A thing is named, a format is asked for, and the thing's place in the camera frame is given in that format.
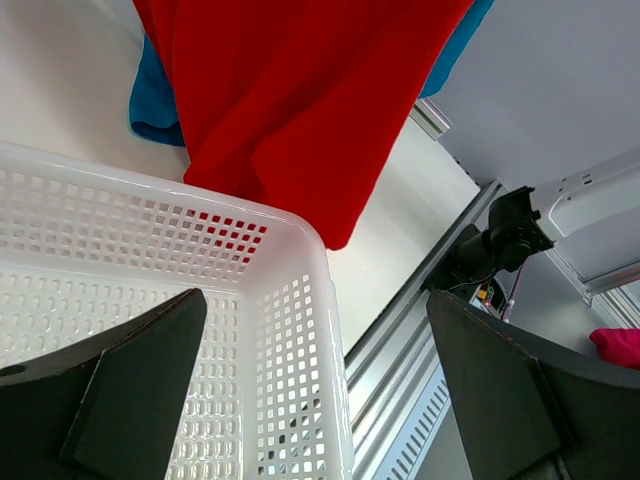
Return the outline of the white plastic basket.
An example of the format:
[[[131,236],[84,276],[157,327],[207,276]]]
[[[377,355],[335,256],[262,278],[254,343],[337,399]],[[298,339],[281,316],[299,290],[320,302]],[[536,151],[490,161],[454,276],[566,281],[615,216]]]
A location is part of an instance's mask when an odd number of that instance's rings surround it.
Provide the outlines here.
[[[298,217],[1,148],[5,479],[349,479],[335,289]]]

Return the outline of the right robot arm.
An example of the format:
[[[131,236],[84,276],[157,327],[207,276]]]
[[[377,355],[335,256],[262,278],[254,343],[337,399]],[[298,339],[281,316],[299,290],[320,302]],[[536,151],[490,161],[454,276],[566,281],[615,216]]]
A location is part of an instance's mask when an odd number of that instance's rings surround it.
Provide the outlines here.
[[[433,273],[429,286],[456,290],[514,272],[599,221],[639,207],[639,152],[607,160],[571,176],[523,186],[494,200],[488,226],[471,225]]]

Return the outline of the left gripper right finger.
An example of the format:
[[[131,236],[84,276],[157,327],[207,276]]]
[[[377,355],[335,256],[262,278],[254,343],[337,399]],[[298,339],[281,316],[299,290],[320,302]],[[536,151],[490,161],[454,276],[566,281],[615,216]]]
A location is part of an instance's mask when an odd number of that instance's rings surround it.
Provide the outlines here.
[[[448,292],[426,310],[473,478],[638,478],[638,372]]]

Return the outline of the blue t shirt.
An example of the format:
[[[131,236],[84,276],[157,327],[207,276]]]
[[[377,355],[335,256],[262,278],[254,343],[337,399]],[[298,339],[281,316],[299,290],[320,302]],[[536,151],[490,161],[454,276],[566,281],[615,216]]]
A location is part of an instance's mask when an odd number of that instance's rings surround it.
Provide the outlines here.
[[[472,3],[434,63],[419,94],[421,99],[442,89],[493,4],[493,0]],[[131,90],[129,122],[132,131],[146,140],[176,147],[185,145],[173,87],[148,36],[143,37],[141,58]]]

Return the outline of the red t shirt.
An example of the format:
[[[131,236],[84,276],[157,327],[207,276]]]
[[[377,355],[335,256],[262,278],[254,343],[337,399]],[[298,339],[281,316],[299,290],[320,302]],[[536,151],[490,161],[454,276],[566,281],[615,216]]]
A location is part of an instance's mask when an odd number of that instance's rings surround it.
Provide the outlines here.
[[[184,180],[349,241],[474,1],[138,1],[174,90]]]

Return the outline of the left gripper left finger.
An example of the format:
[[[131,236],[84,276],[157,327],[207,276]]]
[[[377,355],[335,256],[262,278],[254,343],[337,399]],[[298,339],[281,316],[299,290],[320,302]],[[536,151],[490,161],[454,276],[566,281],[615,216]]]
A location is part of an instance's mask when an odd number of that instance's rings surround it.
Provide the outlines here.
[[[206,323],[201,290],[1,371],[4,479],[162,479]]]

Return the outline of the pink cloth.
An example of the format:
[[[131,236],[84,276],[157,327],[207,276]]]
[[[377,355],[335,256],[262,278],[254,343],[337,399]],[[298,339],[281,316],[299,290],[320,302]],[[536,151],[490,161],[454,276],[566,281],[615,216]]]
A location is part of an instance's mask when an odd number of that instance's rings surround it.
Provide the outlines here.
[[[599,358],[624,368],[640,370],[640,331],[626,328],[600,328],[589,339]]]

